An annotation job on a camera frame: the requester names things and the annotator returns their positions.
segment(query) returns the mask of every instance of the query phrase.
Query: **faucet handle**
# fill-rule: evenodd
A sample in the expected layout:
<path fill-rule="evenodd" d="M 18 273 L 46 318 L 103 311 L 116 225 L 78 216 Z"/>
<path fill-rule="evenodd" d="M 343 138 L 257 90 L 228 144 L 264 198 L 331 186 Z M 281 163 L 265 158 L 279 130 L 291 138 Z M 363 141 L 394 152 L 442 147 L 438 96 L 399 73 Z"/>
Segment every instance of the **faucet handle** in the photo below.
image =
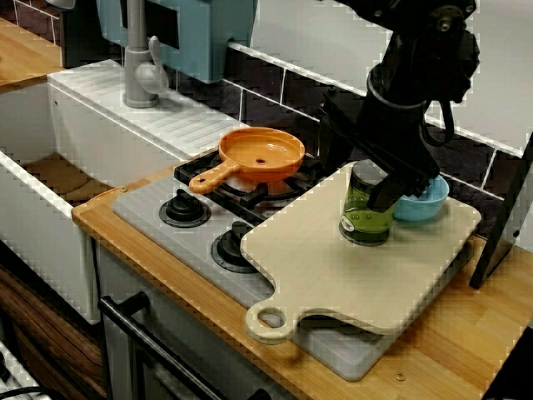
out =
<path fill-rule="evenodd" d="M 163 93 L 168 88 L 168 75 L 165 68 L 161 64 L 161 57 L 159 51 L 159 39 L 157 36 L 152 36 L 148 42 L 148 50 L 152 56 L 154 65 L 152 66 L 152 76 L 140 79 L 141 85 L 149 93 Z"/>
<path fill-rule="evenodd" d="M 150 41 L 148 42 L 148 50 L 150 50 L 150 55 L 152 55 L 153 63 L 162 68 L 161 52 L 159 47 L 159 38 L 157 36 L 150 37 Z"/>

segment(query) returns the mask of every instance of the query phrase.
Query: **cutting board hole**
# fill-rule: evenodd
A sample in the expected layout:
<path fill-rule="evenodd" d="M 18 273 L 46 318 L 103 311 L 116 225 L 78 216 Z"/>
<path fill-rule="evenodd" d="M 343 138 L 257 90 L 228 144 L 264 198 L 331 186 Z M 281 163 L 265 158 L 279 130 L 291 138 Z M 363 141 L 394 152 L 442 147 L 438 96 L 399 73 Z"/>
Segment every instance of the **cutting board hole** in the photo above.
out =
<path fill-rule="evenodd" d="M 279 328 L 285 325 L 285 315 L 279 310 L 264 310 L 259 313 L 258 317 L 271 328 Z"/>

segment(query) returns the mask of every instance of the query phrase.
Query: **cutting board handle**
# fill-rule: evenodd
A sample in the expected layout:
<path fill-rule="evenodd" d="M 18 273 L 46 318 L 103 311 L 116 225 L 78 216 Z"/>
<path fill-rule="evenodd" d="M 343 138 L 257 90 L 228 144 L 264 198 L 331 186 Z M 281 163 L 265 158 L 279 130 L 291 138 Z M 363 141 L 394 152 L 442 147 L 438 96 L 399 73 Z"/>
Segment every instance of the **cutting board handle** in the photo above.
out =
<path fill-rule="evenodd" d="M 281 344 L 292 338 L 302 315 L 299 311 L 274 305 L 272 300 L 273 298 L 270 297 L 250 307 L 246 315 L 247 332 L 258 342 Z M 284 324 L 280 327 L 268 327 L 262 324 L 260 320 L 262 314 L 275 314 L 284 321 Z"/>

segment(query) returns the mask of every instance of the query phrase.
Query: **blue bowl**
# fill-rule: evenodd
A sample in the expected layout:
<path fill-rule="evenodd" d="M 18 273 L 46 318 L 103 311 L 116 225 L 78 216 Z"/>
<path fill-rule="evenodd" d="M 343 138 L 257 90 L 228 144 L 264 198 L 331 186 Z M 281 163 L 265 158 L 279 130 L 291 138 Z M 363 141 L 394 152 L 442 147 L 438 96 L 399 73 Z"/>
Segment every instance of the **blue bowl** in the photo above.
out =
<path fill-rule="evenodd" d="M 441 210 L 449 192 L 448 183 L 441 175 L 430 179 L 430 186 L 420 198 L 400 197 L 394 209 L 394 218 L 404 221 L 425 221 L 433 218 Z"/>

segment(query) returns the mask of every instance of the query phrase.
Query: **burner grate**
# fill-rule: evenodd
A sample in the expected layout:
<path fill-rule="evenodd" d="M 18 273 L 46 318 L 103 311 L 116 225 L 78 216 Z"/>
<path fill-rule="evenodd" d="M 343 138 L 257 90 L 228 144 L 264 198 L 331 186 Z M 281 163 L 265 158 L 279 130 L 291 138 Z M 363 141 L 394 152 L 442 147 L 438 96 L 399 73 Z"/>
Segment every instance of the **burner grate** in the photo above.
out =
<path fill-rule="evenodd" d="M 221 162 L 218 152 L 211 152 L 177 167 L 174 171 L 174 178 L 188 185 L 196 175 L 214 168 Z M 325 177 L 326 173 L 320 162 L 305 156 L 298 171 L 283 181 L 290 189 L 289 192 L 271 194 L 267 183 L 259 183 L 251 192 L 244 192 L 223 183 L 205 196 L 249 223 L 258 225 L 282 208 L 272 206 L 272 204 L 286 202 L 283 206 L 285 207 L 292 200 L 315 187 Z"/>

